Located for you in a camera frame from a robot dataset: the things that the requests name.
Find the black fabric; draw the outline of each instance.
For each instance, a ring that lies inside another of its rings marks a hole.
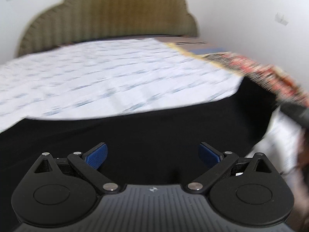
[[[24,119],[0,134],[1,231],[18,224],[13,190],[43,152],[66,157],[100,142],[109,148],[99,171],[124,184],[187,184],[207,168],[200,142],[247,155],[264,135],[275,96],[247,78],[223,100],[177,109],[82,121]]]

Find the patterned bedsheet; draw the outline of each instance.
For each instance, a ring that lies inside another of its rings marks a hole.
[[[182,42],[177,44],[175,44],[177,38],[167,39],[171,42],[170,47],[182,51],[183,54],[202,58],[240,76],[248,76],[261,87],[275,93],[279,101],[291,101],[309,107],[308,94],[289,74],[277,66],[258,63],[241,54],[203,42],[201,39],[183,38]]]
[[[102,118],[216,101],[240,81],[152,38],[80,43],[0,66],[0,131],[25,117]]]

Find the headboard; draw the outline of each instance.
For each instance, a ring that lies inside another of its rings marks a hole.
[[[197,26],[185,0],[65,0],[34,20],[18,56],[130,35],[197,36]]]

